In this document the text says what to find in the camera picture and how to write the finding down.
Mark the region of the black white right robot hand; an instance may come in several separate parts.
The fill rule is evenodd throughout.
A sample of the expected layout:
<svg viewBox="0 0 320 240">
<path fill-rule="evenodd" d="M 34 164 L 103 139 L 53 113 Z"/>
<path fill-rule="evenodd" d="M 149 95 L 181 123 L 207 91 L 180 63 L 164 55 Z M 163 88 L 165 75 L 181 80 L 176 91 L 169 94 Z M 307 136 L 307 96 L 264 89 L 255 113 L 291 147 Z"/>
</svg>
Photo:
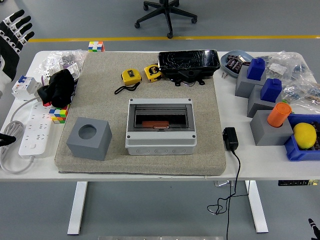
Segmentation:
<svg viewBox="0 0 320 240">
<path fill-rule="evenodd" d="M 311 218 L 308 219 L 308 222 L 315 235 L 315 237 L 312 237 L 311 240 L 320 240 L 320 229 L 317 227 L 317 225 Z"/>
</svg>

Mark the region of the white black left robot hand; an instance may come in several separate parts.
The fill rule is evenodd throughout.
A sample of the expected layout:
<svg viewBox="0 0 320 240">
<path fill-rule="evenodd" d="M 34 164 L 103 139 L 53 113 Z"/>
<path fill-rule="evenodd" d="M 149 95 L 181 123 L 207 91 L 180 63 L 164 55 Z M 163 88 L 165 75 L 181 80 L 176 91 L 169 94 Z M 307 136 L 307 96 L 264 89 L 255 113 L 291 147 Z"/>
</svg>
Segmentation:
<svg viewBox="0 0 320 240">
<path fill-rule="evenodd" d="M 6 85 L 15 79 L 24 45 L 35 35 L 31 16 L 25 16 L 23 9 L 0 22 L 0 94 Z"/>
</svg>

